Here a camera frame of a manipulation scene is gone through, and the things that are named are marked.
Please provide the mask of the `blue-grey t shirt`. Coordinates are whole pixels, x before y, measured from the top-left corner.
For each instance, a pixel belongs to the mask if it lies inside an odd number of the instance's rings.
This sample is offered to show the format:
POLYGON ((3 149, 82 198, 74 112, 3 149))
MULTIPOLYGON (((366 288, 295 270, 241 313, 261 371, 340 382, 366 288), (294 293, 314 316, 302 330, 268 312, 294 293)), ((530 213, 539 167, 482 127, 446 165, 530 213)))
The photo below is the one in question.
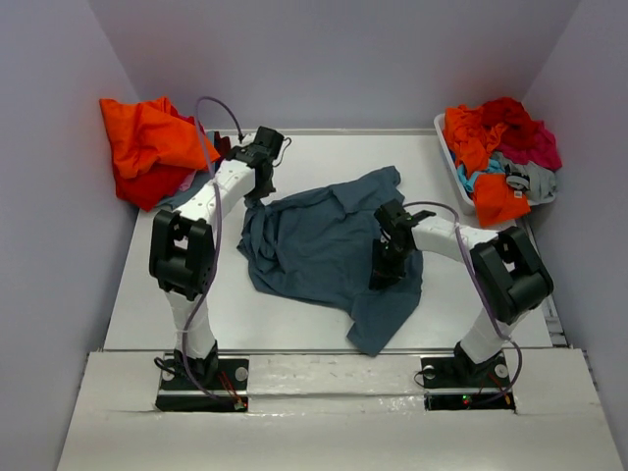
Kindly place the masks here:
POLYGON ((422 296, 419 251, 406 259, 398 283, 369 288, 373 243, 380 237, 374 213, 393 199, 403 200, 400 182, 399 171, 388 166, 268 204, 247 203, 237 249, 254 287, 346 312, 353 322, 348 341, 364 354, 378 355, 422 296))

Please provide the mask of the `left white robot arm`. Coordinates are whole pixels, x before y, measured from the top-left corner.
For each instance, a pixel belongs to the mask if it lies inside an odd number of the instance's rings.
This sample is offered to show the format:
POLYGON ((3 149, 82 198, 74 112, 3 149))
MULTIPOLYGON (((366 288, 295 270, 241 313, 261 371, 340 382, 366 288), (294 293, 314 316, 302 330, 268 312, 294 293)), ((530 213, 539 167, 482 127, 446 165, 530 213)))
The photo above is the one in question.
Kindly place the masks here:
POLYGON ((217 273, 225 217, 240 202, 275 191, 272 178, 286 138, 260 127, 229 151, 187 202, 153 218, 148 270, 170 304, 176 328, 174 374, 198 388, 217 376, 218 345, 205 298, 217 273))

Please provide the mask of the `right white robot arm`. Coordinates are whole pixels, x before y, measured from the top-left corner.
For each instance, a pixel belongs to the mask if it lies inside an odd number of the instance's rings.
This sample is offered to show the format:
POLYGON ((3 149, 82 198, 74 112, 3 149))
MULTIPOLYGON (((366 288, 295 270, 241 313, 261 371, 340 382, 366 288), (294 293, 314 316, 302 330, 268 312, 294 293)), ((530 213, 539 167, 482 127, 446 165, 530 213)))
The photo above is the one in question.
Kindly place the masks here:
POLYGON ((405 277, 406 259, 427 251, 462 263, 482 302, 482 310, 453 355, 441 365, 423 367, 426 385, 452 380, 473 385, 497 362, 511 333, 553 292, 553 280, 526 233, 464 226, 456 213, 447 220, 433 211, 415 214, 391 200, 374 213, 381 237, 373 243, 370 289, 389 288, 405 277))

